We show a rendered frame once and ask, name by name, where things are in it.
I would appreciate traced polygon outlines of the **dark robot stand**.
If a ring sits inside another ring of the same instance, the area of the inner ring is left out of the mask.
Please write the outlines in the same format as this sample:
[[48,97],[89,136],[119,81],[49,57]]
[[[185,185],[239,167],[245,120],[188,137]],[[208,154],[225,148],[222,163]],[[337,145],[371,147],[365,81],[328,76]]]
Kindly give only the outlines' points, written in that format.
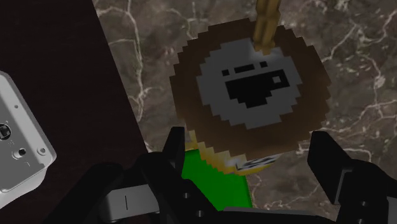
[[0,0],[0,70],[57,154],[35,190],[0,209],[0,224],[41,224],[91,166],[127,168],[145,153],[92,0]]

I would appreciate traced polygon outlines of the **brown round cup-picture disc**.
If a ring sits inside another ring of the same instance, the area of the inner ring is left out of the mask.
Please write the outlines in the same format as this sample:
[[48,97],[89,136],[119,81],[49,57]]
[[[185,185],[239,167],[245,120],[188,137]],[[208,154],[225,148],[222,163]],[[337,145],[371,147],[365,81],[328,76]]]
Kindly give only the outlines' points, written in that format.
[[247,18],[189,40],[170,78],[174,104],[200,156],[247,175],[297,149],[329,111],[330,77],[315,48],[279,26],[268,55],[253,47]]

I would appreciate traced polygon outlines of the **golden stick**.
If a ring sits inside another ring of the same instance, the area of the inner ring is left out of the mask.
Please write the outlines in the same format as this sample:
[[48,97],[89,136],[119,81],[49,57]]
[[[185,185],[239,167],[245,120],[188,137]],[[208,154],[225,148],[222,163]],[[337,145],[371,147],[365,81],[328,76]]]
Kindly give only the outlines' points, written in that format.
[[281,0],[257,0],[253,44],[256,52],[268,55],[275,47],[274,36],[281,14]]

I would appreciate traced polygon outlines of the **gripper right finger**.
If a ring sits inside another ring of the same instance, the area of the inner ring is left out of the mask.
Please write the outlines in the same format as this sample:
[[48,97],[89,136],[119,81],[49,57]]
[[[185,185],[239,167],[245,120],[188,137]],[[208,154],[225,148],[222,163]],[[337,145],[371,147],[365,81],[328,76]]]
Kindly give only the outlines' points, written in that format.
[[397,180],[379,166],[351,158],[325,131],[312,132],[307,163],[340,207],[336,224],[397,224]]

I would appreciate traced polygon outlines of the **green flat block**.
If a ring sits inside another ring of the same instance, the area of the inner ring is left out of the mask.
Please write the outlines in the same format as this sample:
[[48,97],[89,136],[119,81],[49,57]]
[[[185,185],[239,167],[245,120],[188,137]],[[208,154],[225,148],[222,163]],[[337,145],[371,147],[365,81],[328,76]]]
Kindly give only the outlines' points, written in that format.
[[185,152],[182,178],[192,180],[219,211],[253,206],[246,177],[218,171],[201,159],[199,150]]

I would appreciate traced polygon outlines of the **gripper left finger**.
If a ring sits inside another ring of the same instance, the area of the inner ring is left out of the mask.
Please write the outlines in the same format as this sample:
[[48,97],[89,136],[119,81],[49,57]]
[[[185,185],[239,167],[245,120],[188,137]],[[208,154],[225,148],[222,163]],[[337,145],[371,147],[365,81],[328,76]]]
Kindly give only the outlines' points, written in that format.
[[220,224],[217,209],[196,187],[183,179],[185,129],[171,128],[161,152],[142,154],[124,170],[104,162],[91,166],[43,224],[105,224],[99,218],[101,202],[113,190],[148,185],[158,203],[158,224]]

